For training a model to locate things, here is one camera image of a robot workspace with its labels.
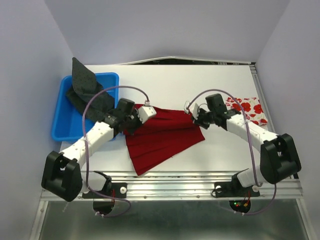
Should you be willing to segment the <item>white red poppy skirt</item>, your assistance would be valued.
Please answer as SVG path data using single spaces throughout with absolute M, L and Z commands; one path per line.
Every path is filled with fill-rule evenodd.
M 268 120 L 257 97 L 236 98 L 240 103 L 246 118 L 258 126 L 267 125 Z

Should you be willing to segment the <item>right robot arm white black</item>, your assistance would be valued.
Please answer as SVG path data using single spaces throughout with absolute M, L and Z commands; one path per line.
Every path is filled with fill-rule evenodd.
M 256 149 L 260 154 L 259 165 L 253 164 L 234 174 L 229 182 L 216 182 L 214 197 L 242 197 L 247 193 L 259 196 L 259 190 L 254 188 L 264 183 L 277 184 L 302 169 L 295 142 L 289 134 L 279 135 L 254 124 L 242 108 L 227 108 L 219 93 L 205 100 L 207 110 L 194 101 L 184 105 L 185 113 L 191 115 L 194 124 L 204 129 L 212 124 L 221 127 L 247 141 L 249 149 Z

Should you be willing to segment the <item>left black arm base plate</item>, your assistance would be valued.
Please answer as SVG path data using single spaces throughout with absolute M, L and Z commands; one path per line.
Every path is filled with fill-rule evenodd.
M 106 195 L 112 198 L 125 199 L 127 197 L 127 187 L 126 182 L 112 182 L 106 183 L 102 190 L 98 191 L 99 194 Z M 82 193 L 83 199 L 104 199 L 105 197 L 89 191 L 87 193 Z

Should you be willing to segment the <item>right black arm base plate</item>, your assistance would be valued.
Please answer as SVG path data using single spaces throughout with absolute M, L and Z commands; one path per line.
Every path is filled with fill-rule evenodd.
M 251 186 L 242 187 L 238 183 L 233 184 L 230 181 L 218 181 L 213 185 L 211 196 L 214 198 L 259 197 L 260 192 L 255 192 Z

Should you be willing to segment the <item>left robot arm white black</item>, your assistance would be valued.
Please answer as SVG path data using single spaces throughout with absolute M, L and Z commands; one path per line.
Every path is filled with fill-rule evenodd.
M 60 152 L 51 151 L 45 160 L 41 187 L 67 202 L 89 190 L 89 174 L 82 172 L 87 160 L 102 145 L 123 131 L 135 131 L 142 125 L 141 107 L 122 98 L 78 141 Z

